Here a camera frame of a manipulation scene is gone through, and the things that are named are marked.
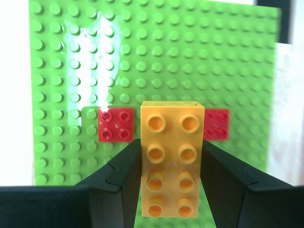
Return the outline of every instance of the green baseplate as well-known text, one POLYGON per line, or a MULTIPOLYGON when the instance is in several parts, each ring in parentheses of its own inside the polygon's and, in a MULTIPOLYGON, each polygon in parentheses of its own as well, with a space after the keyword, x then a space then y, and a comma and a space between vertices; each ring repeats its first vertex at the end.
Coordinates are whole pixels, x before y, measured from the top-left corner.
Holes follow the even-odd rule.
MULTIPOLYGON (((126 143, 98 142, 98 107, 195 100, 231 110, 213 142, 261 170, 272 103, 278 9, 204 0, 29 1, 35 181, 73 185, 126 143)), ((214 227, 203 188, 195 219, 135 227, 214 227)))

